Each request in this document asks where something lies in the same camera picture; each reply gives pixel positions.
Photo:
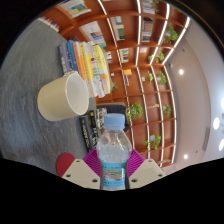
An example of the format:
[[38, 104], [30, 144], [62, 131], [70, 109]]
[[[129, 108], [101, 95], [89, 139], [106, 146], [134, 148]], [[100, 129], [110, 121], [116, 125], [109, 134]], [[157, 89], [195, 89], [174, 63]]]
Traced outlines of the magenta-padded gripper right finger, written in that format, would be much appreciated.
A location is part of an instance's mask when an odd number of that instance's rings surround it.
[[143, 187], [165, 176], [153, 159], [145, 159], [137, 150], [131, 152], [126, 173], [130, 189]]

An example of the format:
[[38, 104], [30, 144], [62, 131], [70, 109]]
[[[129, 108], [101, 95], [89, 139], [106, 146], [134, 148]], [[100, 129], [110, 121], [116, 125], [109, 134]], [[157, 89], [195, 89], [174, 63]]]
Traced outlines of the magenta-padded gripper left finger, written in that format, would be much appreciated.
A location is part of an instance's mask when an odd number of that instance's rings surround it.
[[61, 156], [61, 177], [84, 188], [99, 189], [101, 163], [96, 150], [91, 150], [83, 159], [64, 153]]

